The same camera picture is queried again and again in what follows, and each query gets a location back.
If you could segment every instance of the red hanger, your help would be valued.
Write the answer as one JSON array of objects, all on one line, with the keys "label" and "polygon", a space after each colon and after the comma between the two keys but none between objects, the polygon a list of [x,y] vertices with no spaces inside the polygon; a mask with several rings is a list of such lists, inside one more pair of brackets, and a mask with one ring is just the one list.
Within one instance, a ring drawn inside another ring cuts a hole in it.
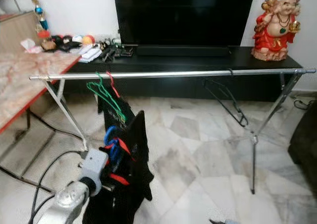
[{"label": "red hanger", "polygon": [[110,85],[111,85],[114,93],[117,95],[118,98],[120,98],[120,95],[119,95],[118,91],[114,87],[114,80],[113,80],[113,77],[112,77],[111,73],[106,71],[106,74],[109,75],[109,77],[110,77],[110,80],[111,80],[111,84]]}]

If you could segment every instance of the television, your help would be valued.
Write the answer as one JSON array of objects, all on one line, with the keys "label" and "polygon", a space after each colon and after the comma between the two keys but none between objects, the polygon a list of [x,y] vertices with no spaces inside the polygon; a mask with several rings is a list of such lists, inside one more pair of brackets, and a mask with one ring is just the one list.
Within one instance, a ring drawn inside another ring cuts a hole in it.
[{"label": "television", "polygon": [[115,0],[125,45],[239,46],[252,0]]}]

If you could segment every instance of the floor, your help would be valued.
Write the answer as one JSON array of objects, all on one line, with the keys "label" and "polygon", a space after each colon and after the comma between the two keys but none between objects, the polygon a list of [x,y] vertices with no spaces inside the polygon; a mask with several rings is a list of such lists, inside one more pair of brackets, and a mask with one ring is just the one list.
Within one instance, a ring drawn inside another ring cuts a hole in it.
[{"label": "floor", "polygon": [[[143,201],[136,224],[208,224],[209,219],[234,220],[241,224],[312,224],[317,221],[314,199],[301,170],[287,153],[291,135],[304,111],[288,98],[260,136],[257,146],[256,194],[250,193],[250,128],[243,129],[216,102],[168,98],[126,98],[134,112],[144,110],[153,200]],[[74,117],[89,135],[89,145],[102,145],[104,118],[97,114],[93,96],[66,98]],[[54,102],[32,110],[49,123],[73,130]],[[240,102],[256,127],[272,103]],[[37,181],[46,166],[66,150],[81,149],[79,140],[52,134],[32,119],[32,128],[1,162],[21,174],[49,136],[45,147],[26,177]],[[0,154],[25,127],[20,117],[0,136]],[[80,173],[80,158],[68,155],[53,166],[44,185],[58,190]],[[27,223],[34,188],[0,172],[0,223]],[[48,196],[40,192],[39,202]]]}]

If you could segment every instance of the white wall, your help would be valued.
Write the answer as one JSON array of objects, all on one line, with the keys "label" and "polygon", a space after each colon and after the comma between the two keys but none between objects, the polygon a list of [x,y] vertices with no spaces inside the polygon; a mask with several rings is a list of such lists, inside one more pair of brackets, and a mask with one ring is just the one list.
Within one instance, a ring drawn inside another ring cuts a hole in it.
[{"label": "white wall", "polygon": [[[118,22],[114,0],[39,0],[46,12],[52,34],[116,35]],[[253,0],[252,8],[241,42],[252,46],[256,17],[263,11],[264,0]],[[33,10],[31,0],[18,0],[23,10]],[[289,46],[289,54],[304,67],[317,67],[317,0],[301,0],[302,13],[298,17],[302,31]],[[7,12],[16,11],[13,0],[0,0],[0,7]],[[304,75],[296,90],[317,91],[317,74]]]}]

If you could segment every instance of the clothes drying rack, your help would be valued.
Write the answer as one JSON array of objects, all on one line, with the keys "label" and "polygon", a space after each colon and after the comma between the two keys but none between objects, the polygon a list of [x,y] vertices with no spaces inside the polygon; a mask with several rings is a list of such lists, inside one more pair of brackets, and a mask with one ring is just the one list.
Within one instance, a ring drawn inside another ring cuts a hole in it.
[{"label": "clothes drying rack", "polygon": [[[271,109],[267,113],[265,119],[262,121],[260,126],[251,132],[252,134],[252,176],[251,176],[251,192],[255,194],[255,176],[256,176],[256,145],[259,142],[259,134],[262,132],[268,121],[280,108],[282,103],[285,101],[297,81],[303,74],[316,73],[316,69],[304,69],[304,68],[288,68],[288,69],[250,69],[250,70],[216,70],[216,71],[177,71],[177,72],[132,72],[132,73],[112,73],[112,77],[115,79],[121,78],[173,78],[173,77],[213,77],[213,76],[239,76],[239,75],[263,75],[263,74],[279,74],[281,80],[281,94],[272,105]],[[290,81],[285,85],[284,74],[292,74]],[[67,119],[74,126],[83,140],[85,150],[87,147],[87,138],[85,134],[75,120],[71,112],[69,111],[64,99],[63,90],[65,80],[94,80],[94,79],[110,79],[107,73],[100,73],[99,75],[94,73],[68,73],[68,74],[51,74],[51,75],[37,75],[30,76],[30,80],[42,80],[45,84],[48,92],[54,98],[60,109],[63,111]],[[56,91],[51,81],[60,80],[59,88]]]}]

